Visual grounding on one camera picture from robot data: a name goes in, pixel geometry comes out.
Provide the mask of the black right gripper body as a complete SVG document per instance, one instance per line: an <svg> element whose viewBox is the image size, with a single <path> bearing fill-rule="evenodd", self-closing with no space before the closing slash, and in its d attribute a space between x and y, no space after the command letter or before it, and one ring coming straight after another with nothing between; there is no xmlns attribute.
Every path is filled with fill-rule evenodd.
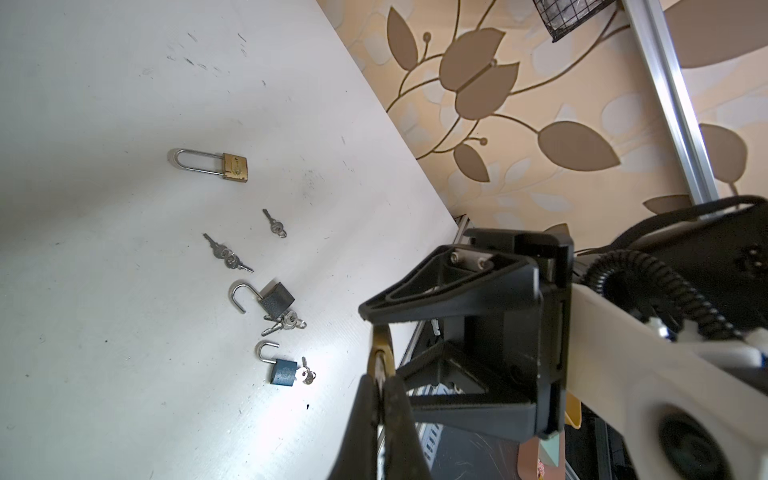
<svg viewBox="0 0 768 480"><path fill-rule="evenodd" d="M449 341L493 374L464 381L462 429L514 441L564 425L573 242L566 234L471 228L458 265L480 274L470 313L449 321Z"/></svg>

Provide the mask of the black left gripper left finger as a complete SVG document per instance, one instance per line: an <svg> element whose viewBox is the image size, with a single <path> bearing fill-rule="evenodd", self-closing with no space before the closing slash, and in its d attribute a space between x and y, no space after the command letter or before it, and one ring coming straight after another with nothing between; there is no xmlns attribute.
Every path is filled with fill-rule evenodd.
<svg viewBox="0 0 768 480"><path fill-rule="evenodd" d="M363 375L329 479L377 478L378 427L379 391L374 379L370 375Z"/></svg>

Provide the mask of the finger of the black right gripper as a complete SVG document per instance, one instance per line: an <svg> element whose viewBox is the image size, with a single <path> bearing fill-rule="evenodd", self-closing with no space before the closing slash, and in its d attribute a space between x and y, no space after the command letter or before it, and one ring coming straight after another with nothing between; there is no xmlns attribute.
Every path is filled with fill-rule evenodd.
<svg viewBox="0 0 768 480"><path fill-rule="evenodd" d="M537 404L456 346L441 342L397 369L408 391L444 385L447 394L412 395L415 421L525 442L538 435Z"/></svg>
<svg viewBox="0 0 768 480"><path fill-rule="evenodd" d="M443 245L403 279L359 306L373 325L483 316L540 302L539 268L525 256Z"/></svg>

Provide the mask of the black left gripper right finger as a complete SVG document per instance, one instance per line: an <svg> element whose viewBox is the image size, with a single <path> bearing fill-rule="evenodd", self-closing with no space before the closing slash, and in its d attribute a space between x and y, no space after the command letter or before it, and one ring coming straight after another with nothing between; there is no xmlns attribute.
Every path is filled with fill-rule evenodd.
<svg viewBox="0 0 768 480"><path fill-rule="evenodd" d="M382 387L385 479L431 479L403 381L388 377Z"/></svg>

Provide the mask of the black padlock with keys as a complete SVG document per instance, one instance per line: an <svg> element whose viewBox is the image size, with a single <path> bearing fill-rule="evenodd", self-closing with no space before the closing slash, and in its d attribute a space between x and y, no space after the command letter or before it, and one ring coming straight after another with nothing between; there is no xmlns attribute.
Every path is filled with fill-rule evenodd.
<svg viewBox="0 0 768 480"><path fill-rule="evenodd" d="M240 314L245 315L246 309L236 298L237 293L242 289L252 294L265 313L264 320L272 323L261 332L262 337L268 337L278 331L304 330L307 327L307 323L292 308L295 298L281 282L275 283L264 292L258 291L245 281L234 283L228 292L229 300Z"/></svg>

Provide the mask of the brass padlock with key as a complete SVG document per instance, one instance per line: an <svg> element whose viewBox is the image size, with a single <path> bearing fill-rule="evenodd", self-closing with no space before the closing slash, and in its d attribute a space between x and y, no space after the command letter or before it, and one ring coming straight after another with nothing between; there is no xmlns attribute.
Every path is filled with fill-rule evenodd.
<svg viewBox="0 0 768 480"><path fill-rule="evenodd" d="M238 183L246 183L249 180L248 160L236 154L178 148L169 153L168 160L175 168L190 173Z"/></svg>

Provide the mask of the small brass padlock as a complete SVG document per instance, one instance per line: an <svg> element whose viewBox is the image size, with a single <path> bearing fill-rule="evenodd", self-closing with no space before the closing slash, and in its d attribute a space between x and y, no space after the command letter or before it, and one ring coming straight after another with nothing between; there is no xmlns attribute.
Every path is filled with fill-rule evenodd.
<svg viewBox="0 0 768 480"><path fill-rule="evenodd" d="M367 372L378 386L383 386L387 378L396 374L391 330L388 325L373 326Z"/></svg>

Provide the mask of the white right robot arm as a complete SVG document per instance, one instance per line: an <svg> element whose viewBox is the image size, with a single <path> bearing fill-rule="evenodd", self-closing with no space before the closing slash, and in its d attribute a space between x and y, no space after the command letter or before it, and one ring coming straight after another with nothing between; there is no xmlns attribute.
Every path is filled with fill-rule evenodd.
<svg viewBox="0 0 768 480"><path fill-rule="evenodd" d="M571 288L580 283L679 337L736 340L767 323L767 203L749 195L650 217L587 251L566 233L473 228L364 302L373 325L436 320L443 336L398 374L408 389L457 388L411 404L419 422L524 442L564 424Z"/></svg>

